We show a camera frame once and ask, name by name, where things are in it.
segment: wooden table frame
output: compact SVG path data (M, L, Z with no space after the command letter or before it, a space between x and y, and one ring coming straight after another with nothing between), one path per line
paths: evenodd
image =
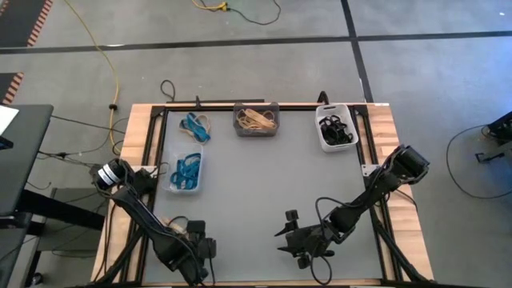
M382 103L345 103L349 106L352 118L357 122L360 142L357 145L360 163L382 163L396 146L399 145L389 104ZM324 105L319 102L279 103L279 109L314 111ZM159 166L159 160L165 137L167 112L169 111L232 111L233 102L182 102L169 104L135 104L132 106L128 127L126 128L121 158L132 166ZM401 190L412 197L408 186ZM146 199L150 210L154 206L154 197ZM414 205L399 195L391 194L386 204L381 202L377 208L377 217L384 223L386 230L396 241L408 260L426 278L432 279L430 262L426 253L419 219ZM124 211L118 209L113 218L113 227L121 225L118 231L111 231L109 257L107 266L116 259L129 236L134 231L134 224ZM402 280L402 271L389 252L386 244L375 234L382 268L383 279ZM93 277L98 272L103 258L104 245L98 248L98 255L93 269ZM148 239L142 239L135 247L130 262L116 278L119 282L133 283L140 286L183 285L185 283L144 283L143 273L146 261ZM332 285L378 285L381 279L342 279L333 280ZM271 281L271 282L219 282L218 285L260 286L260 285L315 285L315 281Z

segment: black desk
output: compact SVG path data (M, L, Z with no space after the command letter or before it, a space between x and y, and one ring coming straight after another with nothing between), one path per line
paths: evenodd
M53 111L51 105L10 106L19 112L2 136L14 147L0 150L0 287L7 285L26 234L41 235L32 214L101 230L100 214L25 189Z

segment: gray table surface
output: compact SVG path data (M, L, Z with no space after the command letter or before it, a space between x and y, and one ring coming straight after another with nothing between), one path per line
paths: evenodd
M2 136L14 147L0 150L0 215L12 214L50 123L52 105L12 105L19 112Z
M238 137L230 112L206 115L211 120L212 139L204 145L201 191L181 196L159 185L154 213L160 218L185 215L206 221L207 236L217 240L213 264L218 282L311 280L309 269L300 270L296 259L276 249L286 240L274 234L284 227L287 210L298 210L299 225L309 226L318 223L316 198L330 196L348 202L363 191L355 147L336 154L324 153L311 111L281 112L281 126L272 138ZM173 143L194 142L178 130L184 117L185 113L169 115L164 162ZM321 202L320 208L325 214L334 204ZM336 253L329 258L333 279L382 277L368 213L343 244L330 248ZM314 267L319 278L328 276L321 259L316 259ZM150 245L144 282L183 279L157 260Z

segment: yellow cable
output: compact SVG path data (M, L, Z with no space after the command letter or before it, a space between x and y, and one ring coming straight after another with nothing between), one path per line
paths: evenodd
M196 3L195 0L192 0L192 3L199 9L203 9L203 10L222 10L222 11L227 11L227 3L226 2L222 2L220 3L218 6L200 6L199 4Z
M68 0L64 0L64 2L68 5L68 7L73 11L73 13L77 16L78 20L80 20L80 22L82 23L83 27L86 29L87 33L89 34L89 37L90 39L93 41L93 44L94 44L94 47L96 47L96 50L98 50L102 55L103 57L105 58L105 60L109 63L109 66L110 66L110 69L112 70L112 74L114 75L114 79L115 79L115 95L114 95L114 100L112 101L112 104L117 104L118 102L118 97L119 97L119 77L118 77L118 72L115 70L114 68L114 65L112 65L112 62L110 61L110 59L108 58L108 56L106 56L106 53L103 52L103 50L98 46L98 44L96 43L96 40L94 39L94 36L92 35L92 33L90 32L89 28L87 28L87 25L86 23L83 21L82 17L80 17L80 15L78 15L78 12L73 8L73 6L68 2ZM113 133L112 133L112 123L113 123L113 120L114 120L114 110L111 109L110 110L110 121L109 121L109 128L110 128L110 143L112 144L112 146L114 147L114 149L118 152L118 153L121 153L121 151L115 146L115 142L114 142L114 136L113 136Z

